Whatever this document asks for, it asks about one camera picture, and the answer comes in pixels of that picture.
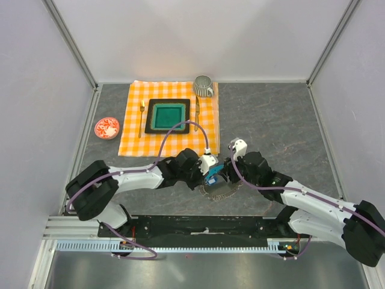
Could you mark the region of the blue key tag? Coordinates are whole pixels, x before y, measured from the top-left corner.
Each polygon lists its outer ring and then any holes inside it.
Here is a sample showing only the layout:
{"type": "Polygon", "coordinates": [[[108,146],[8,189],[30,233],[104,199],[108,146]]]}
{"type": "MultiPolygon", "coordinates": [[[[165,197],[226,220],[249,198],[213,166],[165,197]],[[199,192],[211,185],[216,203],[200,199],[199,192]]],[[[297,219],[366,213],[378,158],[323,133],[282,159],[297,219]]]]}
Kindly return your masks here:
{"type": "Polygon", "coordinates": [[[210,179],[206,180],[206,185],[212,186],[215,185],[218,181],[218,178],[216,176],[211,177],[210,179]]]}

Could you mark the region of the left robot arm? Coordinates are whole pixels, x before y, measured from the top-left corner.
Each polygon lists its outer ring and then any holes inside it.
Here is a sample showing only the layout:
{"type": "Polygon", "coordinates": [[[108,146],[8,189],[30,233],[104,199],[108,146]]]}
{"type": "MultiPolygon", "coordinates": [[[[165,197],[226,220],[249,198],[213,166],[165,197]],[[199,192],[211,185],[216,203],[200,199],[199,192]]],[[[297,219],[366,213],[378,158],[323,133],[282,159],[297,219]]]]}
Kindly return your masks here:
{"type": "Polygon", "coordinates": [[[190,189],[203,183],[217,164],[212,154],[198,156],[184,149],[176,157],[168,157],[143,167],[119,168],[94,161],[66,185],[66,193],[79,220],[97,220],[110,225],[119,237],[132,230],[132,222],[123,205],[112,201],[114,195],[139,189],[161,189],[184,182],[190,189]]]}

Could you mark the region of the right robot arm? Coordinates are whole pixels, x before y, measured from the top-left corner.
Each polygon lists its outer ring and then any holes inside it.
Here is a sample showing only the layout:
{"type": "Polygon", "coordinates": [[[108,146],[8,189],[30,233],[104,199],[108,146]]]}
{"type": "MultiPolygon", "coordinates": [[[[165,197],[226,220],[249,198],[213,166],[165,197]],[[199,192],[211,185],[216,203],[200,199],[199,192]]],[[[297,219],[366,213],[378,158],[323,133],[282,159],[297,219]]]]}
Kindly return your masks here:
{"type": "Polygon", "coordinates": [[[229,181],[241,181],[285,206],[275,223],[282,237],[293,233],[318,237],[344,248],[366,266],[378,265],[384,254],[384,218],[374,204],[346,202],[307,188],[272,170],[260,152],[231,149],[224,169],[229,181]]]}

